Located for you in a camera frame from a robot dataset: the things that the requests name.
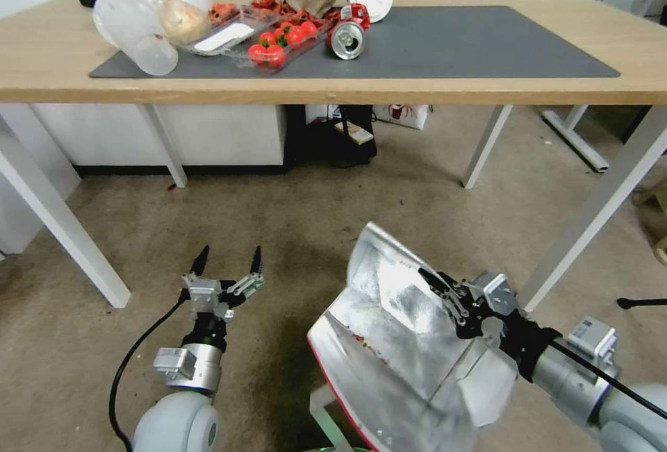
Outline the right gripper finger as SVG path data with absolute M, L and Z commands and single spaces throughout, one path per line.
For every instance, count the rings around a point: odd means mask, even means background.
M 420 267 L 418 273 L 428 284 L 429 289 L 439 297 L 464 297 L 467 294 L 467 288 L 445 272 L 433 272 Z
M 465 326 L 467 320 L 467 309 L 460 301 L 456 290 L 445 290 L 444 292 L 438 292 L 437 295 L 440 297 L 443 307 L 453 317 L 455 324 L 457 326 Z

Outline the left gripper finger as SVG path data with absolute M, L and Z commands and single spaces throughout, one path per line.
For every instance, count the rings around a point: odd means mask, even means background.
M 231 294 L 235 298 L 248 299 L 262 288 L 264 283 L 261 246 L 257 246 L 252 258 L 250 272 L 231 286 Z
M 183 281 L 195 281 L 203 277 L 209 251 L 210 246 L 206 245 L 193 260 L 190 271 L 182 276 Z

